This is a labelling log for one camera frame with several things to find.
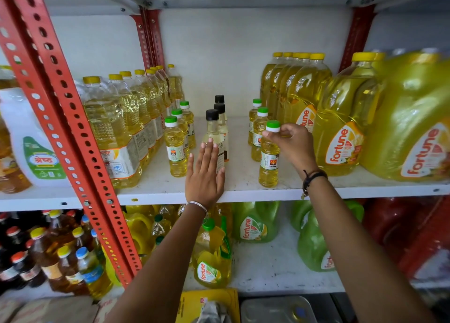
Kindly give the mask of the yellow oil jug green cap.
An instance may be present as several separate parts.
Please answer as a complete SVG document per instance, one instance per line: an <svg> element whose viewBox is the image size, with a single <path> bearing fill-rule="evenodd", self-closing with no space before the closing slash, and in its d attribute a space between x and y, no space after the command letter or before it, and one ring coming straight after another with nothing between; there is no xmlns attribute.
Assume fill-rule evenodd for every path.
<svg viewBox="0 0 450 323"><path fill-rule="evenodd" d="M220 225L216 225L213 218L206 219L196 237L191 256L195 280L208 288L226 288L231 279L231 257L226 219Z"/></svg>

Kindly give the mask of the red slotted shelf post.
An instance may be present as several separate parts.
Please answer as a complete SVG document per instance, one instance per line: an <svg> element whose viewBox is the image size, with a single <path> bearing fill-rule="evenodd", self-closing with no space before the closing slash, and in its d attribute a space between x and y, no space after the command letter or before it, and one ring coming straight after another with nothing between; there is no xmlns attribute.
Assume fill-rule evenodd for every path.
<svg viewBox="0 0 450 323"><path fill-rule="evenodd" d="M374 9L375 5L354 7L352 9L351 25L342 54L339 72L351 65L354 53L364 51L373 19L376 16Z"/></svg>
<svg viewBox="0 0 450 323"><path fill-rule="evenodd" d="M131 15L135 21L144 68L162 66L166 69L160 31L160 10L139 7L139 15Z"/></svg>
<svg viewBox="0 0 450 323"><path fill-rule="evenodd" d="M0 49L127 288L142 263L44 0L0 0Z"/></svg>

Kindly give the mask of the silver bangle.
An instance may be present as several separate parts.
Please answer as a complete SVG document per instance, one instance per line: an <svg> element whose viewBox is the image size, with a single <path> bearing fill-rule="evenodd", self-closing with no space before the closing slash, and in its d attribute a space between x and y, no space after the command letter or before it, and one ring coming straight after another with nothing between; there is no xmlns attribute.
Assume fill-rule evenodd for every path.
<svg viewBox="0 0 450 323"><path fill-rule="evenodd" d="M187 209L194 209L194 208L202 210L202 212L203 212L202 223L205 223L209 219L209 212L208 212L207 208L203 204L201 204L197 201L188 201L185 204L184 211L186 211Z"/></svg>

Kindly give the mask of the cluster of amber oil bottles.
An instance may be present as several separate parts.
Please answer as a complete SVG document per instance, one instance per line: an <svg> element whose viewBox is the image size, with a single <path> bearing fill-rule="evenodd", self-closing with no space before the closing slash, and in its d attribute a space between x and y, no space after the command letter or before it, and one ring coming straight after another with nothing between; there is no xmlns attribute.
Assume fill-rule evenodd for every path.
<svg viewBox="0 0 450 323"><path fill-rule="evenodd" d="M0 295L37 288L102 299L121 286L83 210L0 213Z"/></svg>

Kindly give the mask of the person's right forearm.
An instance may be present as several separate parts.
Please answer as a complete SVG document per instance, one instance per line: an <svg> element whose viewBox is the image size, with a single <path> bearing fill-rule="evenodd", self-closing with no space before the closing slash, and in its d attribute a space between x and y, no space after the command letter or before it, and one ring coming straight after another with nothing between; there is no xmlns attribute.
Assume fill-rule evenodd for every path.
<svg viewBox="0 0 450 323"><path fill-rule="evenodd" d="M371 238L321 171L303 180L359 323L436 323L408 279Z"/></svg>

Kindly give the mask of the beige sack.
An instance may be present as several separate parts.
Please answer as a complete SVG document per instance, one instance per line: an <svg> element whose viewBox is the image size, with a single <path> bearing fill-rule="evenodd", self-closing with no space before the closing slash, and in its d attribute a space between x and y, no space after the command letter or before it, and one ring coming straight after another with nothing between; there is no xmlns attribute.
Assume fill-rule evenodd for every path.
<svg viewBox="0 0 450 323"><path fill-rule="evenodd" d="M90 297L0 301L0 323L104 323L117 298L95 304Z"/></svg>

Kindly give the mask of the person's left forearm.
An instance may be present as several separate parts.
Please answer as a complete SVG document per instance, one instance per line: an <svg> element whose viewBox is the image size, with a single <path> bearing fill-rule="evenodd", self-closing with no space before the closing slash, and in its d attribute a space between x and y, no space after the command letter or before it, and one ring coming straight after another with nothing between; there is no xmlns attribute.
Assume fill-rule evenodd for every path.
<svg viewBox="0 0 450 323"><path fill-rule="evenodd" d="M104 323L175 323L201 209L187 209L118 298Z"/></svg>

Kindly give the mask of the large yellow oil jug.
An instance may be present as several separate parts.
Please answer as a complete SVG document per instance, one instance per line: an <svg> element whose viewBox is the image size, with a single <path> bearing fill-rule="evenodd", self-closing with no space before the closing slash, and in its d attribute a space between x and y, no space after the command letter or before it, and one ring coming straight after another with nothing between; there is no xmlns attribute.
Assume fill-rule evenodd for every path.
<svg viewBox="0 0 450 323"><path fill-rule="evenodd" d="M392 56L360 165L384 179L450 179L450 58L436 48Z"/></svg>
<svg viewBox="0 0 450 323"><path fill-rule="evenodd" d="M329 177L346 176L358 165L381 94L373 67L377 55L354 53L351 65L334 76L320 96L312 135L318 167Z"/></svg>

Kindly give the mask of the white oil jug green label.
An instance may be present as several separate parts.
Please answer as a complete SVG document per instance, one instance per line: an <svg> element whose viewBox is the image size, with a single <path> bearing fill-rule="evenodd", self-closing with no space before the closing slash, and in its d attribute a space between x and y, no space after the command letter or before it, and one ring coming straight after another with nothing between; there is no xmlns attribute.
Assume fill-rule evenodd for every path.
<svg viewBox="0 0 450 323"><path fill-rule="evenodd" d="M10 134L16 162L39 188L68 188L70 182L21 88L0 89L0 115Z"/></svg>

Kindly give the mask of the red oil jug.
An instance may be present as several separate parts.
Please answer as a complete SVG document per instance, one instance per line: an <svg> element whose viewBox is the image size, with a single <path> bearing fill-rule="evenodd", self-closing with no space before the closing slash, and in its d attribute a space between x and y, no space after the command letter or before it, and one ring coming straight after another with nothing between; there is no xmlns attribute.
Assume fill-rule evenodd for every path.
<svg viewBox="0 0 450 323"><path fill-rule="evenodd" d="M450 254L450 195L373 198L364 209L363 226L409 279Z"/></svg>

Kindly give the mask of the amber oil bottle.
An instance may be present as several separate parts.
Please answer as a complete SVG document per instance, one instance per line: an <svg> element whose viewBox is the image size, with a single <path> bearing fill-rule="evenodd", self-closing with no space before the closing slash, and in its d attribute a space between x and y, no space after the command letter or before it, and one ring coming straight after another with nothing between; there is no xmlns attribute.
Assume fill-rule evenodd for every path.
<svg viewBox="0 0 450 323"><path fill-rule="evenodd" d="M31 187L13 154L10 135L0 115L0 192L14 194Z"/></svg>

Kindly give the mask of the person's right hand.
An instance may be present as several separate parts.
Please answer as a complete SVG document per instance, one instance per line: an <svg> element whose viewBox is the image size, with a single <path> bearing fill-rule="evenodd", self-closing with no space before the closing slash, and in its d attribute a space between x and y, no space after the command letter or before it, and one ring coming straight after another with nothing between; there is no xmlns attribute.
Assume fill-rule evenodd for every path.
<svg viewBox="0 0 450 323"><path fill-rule="evenodd" d="M294 166L301 180L318 172L313 136L306 127L286 123L281 125L279 132L284 138L284 144L279 145L281 154Z"/></svg>

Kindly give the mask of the small green-capped oil bottle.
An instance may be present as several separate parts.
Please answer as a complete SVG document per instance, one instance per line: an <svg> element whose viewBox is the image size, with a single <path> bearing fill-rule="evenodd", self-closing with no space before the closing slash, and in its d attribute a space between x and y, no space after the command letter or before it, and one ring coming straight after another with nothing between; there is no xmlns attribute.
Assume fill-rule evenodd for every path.
<svg viewBox="0 0 450 323"><path fill-rule="evenodd" d="M253 142L253 134L254 134L254 129L253 129L253 122L255 121L256 117L257 117L257 112L258 109L262 106L262 100L261 99L253 99L252 101L252 109L249 111L249 130L248 130L248 144L250 146L252 146L252 142Z"/></svg>
<svg viewBox="0 0 450 323"><path fill-rule="evenodd" d="M196 147L195 129L194 129L194 114L190 110L190 105L187 100L180 101L180 108L183 111L183 119L188 125L188 145L190 149Z"/></svg>
<svg viewBox="0 0 450 323"><path fill-rule="evenodd" d="M257 162L260 162L261 160L262 132L266 129L268 120L268 108L260 107L257 112L257 117L253 122L254 134L251 148L251 158Z"/></svg>
<svg viewBox="0 0 450 323"><path fill-rule="evenodd" d="M187 157L184 149L184 133L179 127L178 118L169 115L165 118L164 140L173 177L184 177L187 173Z"/></svg>
<svg viewBox="0 0 450 323"><path fill-rule="evenodd" d="M280 147L266 137L261 138L261 159L259 183L266 188L274 188L278 184L278 158Z"/></svg>
<svg viewBox="0 0 450 323"><path fill-rule="evenodd" d="M189 150L189 143L188 143L188 124L183 118L183 111L182 111L182 109L173 109L172 115L174 115L177 118L178 127L183 131L184 152L185 152L186 156L189 156L190 150Z"/></svg>

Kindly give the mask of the row of yellow-capped oil bottles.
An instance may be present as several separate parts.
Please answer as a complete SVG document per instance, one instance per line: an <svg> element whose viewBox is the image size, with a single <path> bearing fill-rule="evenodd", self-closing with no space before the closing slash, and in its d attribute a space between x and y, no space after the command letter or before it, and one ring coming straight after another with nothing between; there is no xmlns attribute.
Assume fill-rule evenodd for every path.
<svg viewBox="0 0 450 323"><path fill-rule="evenodd" d="M75 81L106 171L115 189L137 186L162 146L168 116L154 69L83 76Z"/></svg>

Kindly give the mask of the tall orange-label oil bottle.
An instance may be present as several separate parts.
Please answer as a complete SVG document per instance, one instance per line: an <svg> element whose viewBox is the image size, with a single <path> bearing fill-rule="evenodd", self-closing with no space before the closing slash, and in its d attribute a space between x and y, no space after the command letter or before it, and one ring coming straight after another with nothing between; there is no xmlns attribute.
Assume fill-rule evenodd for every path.
<svg viewBox="0 0 450 323"><path fill-rule="evenodd" d="M309 64L296 74L296 84L285 105L284 123L295 123L312 133L321 93L332 78L324 59L325 53L311 53Z"/></svg>
<svg viewBox="0 0 450 323"><path fill-rule="evenodd" d="M311 53L310 52L302 52L302 53L304 53L304 65L303 65L303 67L305 67L305 66L307 66L308 64L309 64L309 60L310 60L310 57L311 57ZM289 94L289 91L291 91L291 89L292 89L292 87L293 87L293 85L295 85L296 84L296 74L295 74L295 76L293 77L293 80L292 80L292 82L291 82L291 84L290 84L290 86L289 86L289 88L288 88L288 92L287 92L287 96L288 96L288 94Z"/></svg>
<svg viewBox="0 0 450 323"><path fill-rule="evenodd" d="M293 80L295 74L304 65L304 53L295 52L292 55L292 59L286 63L279 74L277 81L276 91L278 97L278 105L276 111L276 120L280 123L284 122L284 105L287 100L288 88Z"/></svg>
<svg viewBox="0 0 450 323"><path fill-rule="evenodd" d="M262 102L262 106L265 107L267 103L267 96L265 95L265 87L268 82L270 75L274 69L274 67L279 63L280 59L283 57L283 52L274 52L272 55L272 59L269 63L264 67L261 76L261 87L260 87L260 99Z"/></svg>
<svg viewBox="0 0 450 323"><path fill-rule="evenodd" d="M293 52L284 52L283 57L280 59L279 63L274 67L270 78L268 82L266 83L265 87L265 95L267 96L267 103L266 107L269 110L269 119L274 120L276 119L276 111L277 111L277 104L278 104L278 97L277 97L277 81L279 79L279 74L284 66L286 66L286 63L291 60L293 57Z"/></svg>

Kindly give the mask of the small dark-capped oil bottle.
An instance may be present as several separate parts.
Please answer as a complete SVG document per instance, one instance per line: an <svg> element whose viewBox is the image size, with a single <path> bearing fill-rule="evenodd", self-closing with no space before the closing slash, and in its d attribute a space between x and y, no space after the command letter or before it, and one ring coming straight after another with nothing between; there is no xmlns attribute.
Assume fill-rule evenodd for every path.
<svg viewBox="0 0 450 323"><path fill-rule="evenodd" d="M159 245L171 229L172 223L169 219L166 219L162 214L155 215L151 229L151 238L154 241L154 245Z"/></svg>

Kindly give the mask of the yellow packet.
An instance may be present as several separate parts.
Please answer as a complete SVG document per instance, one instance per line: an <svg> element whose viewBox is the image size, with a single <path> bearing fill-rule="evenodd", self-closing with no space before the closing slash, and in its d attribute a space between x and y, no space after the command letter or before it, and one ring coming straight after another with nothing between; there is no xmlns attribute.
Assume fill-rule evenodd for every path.
<svg viewBox="0 0 450 323"><path fill-rule="evenodd" d="M183 292L176 323L241 323L238 291L234 288Z"/></svg>

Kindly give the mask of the person's left hand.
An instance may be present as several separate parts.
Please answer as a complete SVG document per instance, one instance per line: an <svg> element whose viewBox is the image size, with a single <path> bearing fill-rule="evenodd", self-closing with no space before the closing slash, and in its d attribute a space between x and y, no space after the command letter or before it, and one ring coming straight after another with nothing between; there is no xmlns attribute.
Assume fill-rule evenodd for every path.
<svg viewBox="0 0 450 323"><path fill-rule="evenodd" d="M218 145L213 143L213 160L211 169L203 173L203 143L200 146L198 157L194 158L194 175L189 183L185 181L186 201L197 201L207 209L214 206L222 194L216 194L216 168L218 158Z"/></svg>

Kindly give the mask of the clear plastic container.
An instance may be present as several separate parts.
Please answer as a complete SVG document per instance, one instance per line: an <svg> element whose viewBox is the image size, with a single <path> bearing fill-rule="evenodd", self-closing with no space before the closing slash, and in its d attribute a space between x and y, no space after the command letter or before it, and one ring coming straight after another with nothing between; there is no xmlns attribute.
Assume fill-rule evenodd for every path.
<svg viewBox="0 0 450 323"><path fill-rule="evenodd" d="M246 299L240 316L241 323L318 323L311 304L302 296Z"/></svg>

